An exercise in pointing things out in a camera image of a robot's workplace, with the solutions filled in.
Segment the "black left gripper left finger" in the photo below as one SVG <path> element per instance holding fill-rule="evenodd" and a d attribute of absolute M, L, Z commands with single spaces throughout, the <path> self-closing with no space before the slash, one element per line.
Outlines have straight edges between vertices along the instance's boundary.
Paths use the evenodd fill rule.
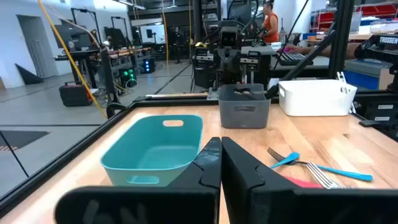
<path fill-rule="evenodd" d="M 89 186 L 57 202 L 56 224 L 218 224 L 222 144 L 211 138 L 166 187 Z"/>

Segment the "blue handled metal fork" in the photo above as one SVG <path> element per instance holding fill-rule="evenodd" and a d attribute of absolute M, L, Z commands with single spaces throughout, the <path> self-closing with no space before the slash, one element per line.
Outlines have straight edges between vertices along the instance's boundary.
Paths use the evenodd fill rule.
<path fill-rule="evenodd" d="M 267 149 L 267 152 L 270 155 L 273 152 L 275 152 L 276 154 L 280 155 L 278 152 L 276 152 L 275 150 L 273 150 L 270 147 Z M 292 165 L 296 165 L 296 164 L 305 164 L 306 165 L 307 163 L 308 162 L 304 162 L 304 161 L 300 161 L 299 159 L 296 159 L 293 162 L 287 163 L 285 165 L 288 165 L 288 166 L 292 166 Z M 342 175 L 342 176 L 349 177 L 349 178 L 352 178 L 352 179 L 362 180 L 362 181 L 365 181 L 365 182 L 372 182 L 373 181 L 373 176 L 369 175 L 369 174 L 361 174 L 361 173 L 357 173 L 357 172 L 348 172 L 348 171 L 338 170 L 338 169 L 334 169 L 334 168 L 331 168 L 331 167 L 325 167 L 325 166 L 321 166 L 321 165 L 317 165 L 317 167 L 320 168 L 321 170 L 326 170 L 328 172 L 332 172 L 334 174 Z"/>
<path fill-rule="evenodd" d="M 282 158 L 280 155 L 276 154 L 275 152 L 273 152 L 271 155 L 278 160 L 278 163 L 270 166 L 271 169 L 293 162 L 294 160 L 300 157 L 300 154 L 297 152 L 292 152 L 291 154 L 289 154 L 287 157 L 284 158 Z"/>

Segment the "red handled metal fork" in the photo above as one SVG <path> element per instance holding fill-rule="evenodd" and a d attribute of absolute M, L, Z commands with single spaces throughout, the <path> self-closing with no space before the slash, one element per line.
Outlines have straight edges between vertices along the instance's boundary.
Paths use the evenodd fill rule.
<path fill-rule="evenodd" d="M 285 178 L 302 188 L 313 188 L 313 189 L 322 189 L 323 188 L 320 184 L 316 184 L 313 182 L 308 182 L 308 181 L 295 179 L 293 177 L 287 177 L 287 176 L 285 176 Z"/>
<path fill-rule="evenodd" d="M 349 189 L 349 187 L 344 187 L 337 184 L 335 181 L 331 180 L 323 171 L 321 171 L 314 163 L 309 162 L 306 164 L 307 169 L 311 172 L 314 178 L 322 185 L 325 189 Z"/>

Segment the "person's forearm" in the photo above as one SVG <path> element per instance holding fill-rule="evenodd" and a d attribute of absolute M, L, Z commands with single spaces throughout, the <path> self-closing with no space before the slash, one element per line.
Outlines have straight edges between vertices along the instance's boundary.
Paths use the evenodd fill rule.
<path fill-rule="evenodd" d="M 348 43 L 346 47 L 346 52 L 343 53 L 345 59 L 355 59 L 354 51 L 360 46 L 360 43 Z M 284 50 L 279 49 L 278 52 L 285 52 L 287 54 L 309 54 L 315 47 L 299 47 L 296 45 L 287 45 Z M 320 54 L 324 57 L 330 57 L 331 46 L 326 47 Z"/>

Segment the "grey translucent plastic bin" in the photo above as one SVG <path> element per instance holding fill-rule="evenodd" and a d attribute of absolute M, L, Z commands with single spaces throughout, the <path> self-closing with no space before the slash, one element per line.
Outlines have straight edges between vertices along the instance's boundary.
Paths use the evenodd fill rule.
<path fill-rule="evenodd" d="M 221 125 L 229 129 L 262 129 L 267 126 L 271 100 L 263 84 L 229 84 L 220 88 Z"/>

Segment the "person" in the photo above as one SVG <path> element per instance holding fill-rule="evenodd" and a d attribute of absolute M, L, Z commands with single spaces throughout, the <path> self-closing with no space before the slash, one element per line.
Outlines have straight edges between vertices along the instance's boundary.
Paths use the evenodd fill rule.
<path fill-rule="evenodd" d="M 279 18 L 277 14 L 274 13 L 273 8 L 274 0 L 268 0 L 263 5 L 263 14 L 265 17 L 263 27 L 265 28 L 266 33 L 262 34 L 262 40 L 267 44 L 279 41 Z"/>

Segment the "teal plastic bin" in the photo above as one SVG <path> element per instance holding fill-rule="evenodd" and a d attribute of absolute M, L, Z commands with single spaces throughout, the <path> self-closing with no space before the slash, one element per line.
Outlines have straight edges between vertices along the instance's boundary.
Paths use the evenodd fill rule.
<path fill-rule="evenodd" d="M 197 115 L 148 116 L 125 131 L 100 163 L 113 185 L 165 187 L 199 154 L 202 133 Z"/>

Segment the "black keyboard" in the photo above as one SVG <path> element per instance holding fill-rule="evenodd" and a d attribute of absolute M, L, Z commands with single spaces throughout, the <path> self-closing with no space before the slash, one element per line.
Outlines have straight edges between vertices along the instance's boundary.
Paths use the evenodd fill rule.
<path fill-rule="evenodd" d="M 281 66 L 296 66 L 302 60 L 304 60 L 305 57 L 306 57 L 305 55 L 299 53 L 292 54 L 292 53 L 282 52 L 276 57 L 276 59 L 277 63 Z"/>

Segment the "computer tower blue lights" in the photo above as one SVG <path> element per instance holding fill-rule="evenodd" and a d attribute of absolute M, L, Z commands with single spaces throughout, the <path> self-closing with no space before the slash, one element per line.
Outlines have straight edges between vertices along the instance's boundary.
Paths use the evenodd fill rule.
<path fill-rule="evenodd" d="M 142 63 L 143 73 L 153 73 L 155 71 L 155 60 L 153 58 L 144 59 Z"/>

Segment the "white plastic bin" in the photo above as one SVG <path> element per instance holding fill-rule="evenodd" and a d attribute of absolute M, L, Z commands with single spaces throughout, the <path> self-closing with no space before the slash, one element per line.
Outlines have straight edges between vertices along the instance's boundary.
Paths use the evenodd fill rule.
<path fill-rule="evenodd" d="M 279 82 L 279 106 L 288 116 L 346 116 L 357 88 L 338 80 Z"/>

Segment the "white screen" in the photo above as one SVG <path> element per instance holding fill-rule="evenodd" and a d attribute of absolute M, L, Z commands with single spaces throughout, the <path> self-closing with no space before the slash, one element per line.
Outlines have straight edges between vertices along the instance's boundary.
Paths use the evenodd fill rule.
<path fill-rule="evenodd" d="M 151 25 L 140 27 L 142 43 L 164 44 L 164 25 Z"/>

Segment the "blue storage cabinet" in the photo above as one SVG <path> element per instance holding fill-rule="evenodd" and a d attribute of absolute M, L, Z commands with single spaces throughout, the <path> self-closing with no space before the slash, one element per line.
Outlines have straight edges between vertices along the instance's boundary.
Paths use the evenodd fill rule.
<path fill-rule="evenodd" d="M 343 73 L 347 83 L 360 89 L 386 90 L 394 79 L 391 67 L 391 63 L 374 59 L 346 60 Z"/>

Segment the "black equipment case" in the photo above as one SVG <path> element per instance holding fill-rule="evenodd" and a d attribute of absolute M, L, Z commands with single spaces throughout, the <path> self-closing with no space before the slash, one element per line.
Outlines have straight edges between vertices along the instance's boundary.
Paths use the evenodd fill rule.
<path fill-rule="evenodd" d="M 89 106 L 93 99 L 83 84 L 69 85 L 65 82 L 59 89 L 63 105 L 66 107 Z"/>

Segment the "black monitor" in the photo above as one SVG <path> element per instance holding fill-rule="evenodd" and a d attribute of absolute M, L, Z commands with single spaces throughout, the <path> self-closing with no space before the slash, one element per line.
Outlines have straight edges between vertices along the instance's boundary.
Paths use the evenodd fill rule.
<path fill-rule="evenodd" d="M 91 39 L 87 31 L 72 25 L 55 25 L 61 39 L 69 49 L 90 47 Z"/>

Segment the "black floor mat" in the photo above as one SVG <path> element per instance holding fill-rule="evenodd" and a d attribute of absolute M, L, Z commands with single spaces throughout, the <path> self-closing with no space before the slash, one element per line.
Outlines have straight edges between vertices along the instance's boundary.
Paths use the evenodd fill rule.
<path fill-rule="evenodd" d="M 46 135 L 46 131 L 1 131 L 12 150 L 20 149 Z"/>

